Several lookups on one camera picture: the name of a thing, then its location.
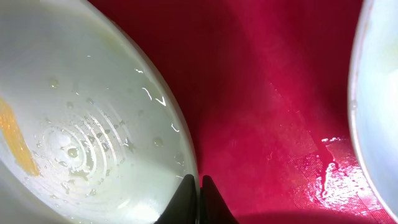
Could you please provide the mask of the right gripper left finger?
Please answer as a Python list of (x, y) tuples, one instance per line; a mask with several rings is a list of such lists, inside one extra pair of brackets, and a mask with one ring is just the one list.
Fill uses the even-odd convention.
[(194, 176), (187, 174), (155, 224), (195, 224), (197, 190)]

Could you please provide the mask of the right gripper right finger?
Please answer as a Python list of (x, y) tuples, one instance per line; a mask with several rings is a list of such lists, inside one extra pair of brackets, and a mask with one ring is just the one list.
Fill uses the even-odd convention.
[(238, 224), (209, 175), (202, 178), (199, 224)]

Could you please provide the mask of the pale green plate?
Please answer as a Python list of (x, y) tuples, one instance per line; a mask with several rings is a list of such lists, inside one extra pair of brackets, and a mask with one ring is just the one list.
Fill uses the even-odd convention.
[(1, 2), (1, 222), (155, 223), (193, 146), (162, 76), (88, 1)]

